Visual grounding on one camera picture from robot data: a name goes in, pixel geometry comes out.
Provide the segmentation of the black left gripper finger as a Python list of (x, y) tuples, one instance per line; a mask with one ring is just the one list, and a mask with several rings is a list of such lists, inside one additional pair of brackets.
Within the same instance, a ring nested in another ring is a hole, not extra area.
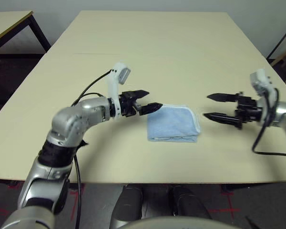
[(163, 104), (157, 102), (142, 106), (140, 109), (140, 116), (154, 113), (158, 111), (162, 106)]
[(140, 99), (149, 94), (148, 91), (145, 90), (136, 90), (136, 91), (128, 91), (127, 98), (128, 99)]

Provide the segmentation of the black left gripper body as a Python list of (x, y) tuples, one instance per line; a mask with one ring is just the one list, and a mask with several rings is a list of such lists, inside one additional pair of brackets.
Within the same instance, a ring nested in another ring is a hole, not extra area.
[(121, 115), (130, 117), (136, 115), (141, 110), (141, 105), (137, 103), (137, 92), (122, 92), (119, 95)]

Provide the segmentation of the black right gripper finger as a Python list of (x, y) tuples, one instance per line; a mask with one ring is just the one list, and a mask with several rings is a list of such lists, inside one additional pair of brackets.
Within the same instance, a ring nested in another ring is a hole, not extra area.
[(207, 98), (217, 102), (236, 102), (238, 100), (238, 94), (214, 93), (208, 95)]
[(218, 122), (221, 124), (232, 125), (236, 128), (241, 127), (241, 120), (238, 117), (228, 116), (223, 113), (204, 113), (204, 116), (211, 121)]

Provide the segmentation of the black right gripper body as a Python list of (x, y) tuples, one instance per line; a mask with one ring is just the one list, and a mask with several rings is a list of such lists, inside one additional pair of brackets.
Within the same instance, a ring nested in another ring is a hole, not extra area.
[(243, 123), (261, 120), (262, 108), (257, 106), (256, 100), (243, 96), (243, 93), (240, 92), (235, 95), (235, 101), (237, 102), (235, 117), (238, 119), (235, 124), (236, 128), (242, 129)]

